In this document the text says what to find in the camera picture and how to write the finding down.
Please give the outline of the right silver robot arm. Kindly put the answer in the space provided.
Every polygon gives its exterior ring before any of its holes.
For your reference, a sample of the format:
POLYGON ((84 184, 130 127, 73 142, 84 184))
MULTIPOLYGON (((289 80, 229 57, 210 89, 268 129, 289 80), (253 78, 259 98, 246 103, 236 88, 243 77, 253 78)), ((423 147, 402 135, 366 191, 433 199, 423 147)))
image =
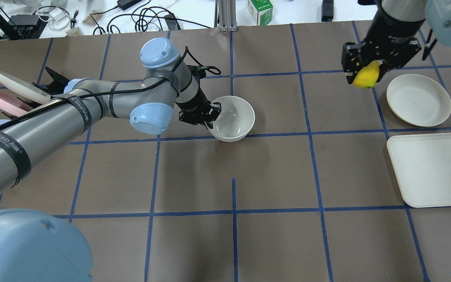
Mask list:
POLYGON ((451 48, 451 0, 376 0, 375 4, 377 12, 365 38, 343 45, 341 64, 349 84, 356 84, 359 73, 373 62, 378 63, 373 81, 380 82, 421 50, 426 59, 437 43, 451 48), (422 49, 415 36, 425 22, 434 40, 422 49))

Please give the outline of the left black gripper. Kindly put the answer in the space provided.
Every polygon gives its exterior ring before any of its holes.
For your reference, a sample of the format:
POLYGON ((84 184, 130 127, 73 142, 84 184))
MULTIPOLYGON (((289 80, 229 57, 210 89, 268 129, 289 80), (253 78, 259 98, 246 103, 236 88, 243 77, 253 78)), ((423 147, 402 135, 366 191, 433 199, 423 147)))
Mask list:
POLYGON ((214 121, 222 112, 221 103, 211 103, 202 91, 197 91, 191 100, 177 103, 177 106, 180 108, 179 121, 192 125, 205 125, 209 130, 214 128, 214 121))

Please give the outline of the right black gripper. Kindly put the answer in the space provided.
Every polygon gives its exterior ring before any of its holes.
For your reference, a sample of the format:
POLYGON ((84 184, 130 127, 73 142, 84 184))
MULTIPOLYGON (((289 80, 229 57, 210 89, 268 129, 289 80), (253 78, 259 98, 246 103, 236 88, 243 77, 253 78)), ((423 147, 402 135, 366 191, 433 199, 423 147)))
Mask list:
POLYGON ((421 26, 422 20, 402 21, 378 8, 364 40, 343 45, 341 65, 348 84, 375 60, 381 61, 377 83, 387 72, 403 68, 421 50, 415 37, 421 26))

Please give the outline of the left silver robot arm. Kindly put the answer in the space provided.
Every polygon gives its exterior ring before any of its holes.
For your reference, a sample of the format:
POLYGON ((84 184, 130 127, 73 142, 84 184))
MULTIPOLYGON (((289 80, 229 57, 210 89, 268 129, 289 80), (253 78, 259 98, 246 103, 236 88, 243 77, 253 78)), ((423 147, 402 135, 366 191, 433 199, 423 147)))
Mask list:
MULTIPOLYGON (((16 187, 33 168, 105 117, 128 119, 136 130, 163 134, 180 108, 179 120, 213 126, 221 111, 204 95, 200 80, 215 66, 186 65, 164 37, 140 50, 146 68, 139 83, 73 79, 41 107, 0 125, 0 195, 16 187)), ((73 224, 50 214, 0 208, 0 282, 91 282, 90 245, 73 224)))

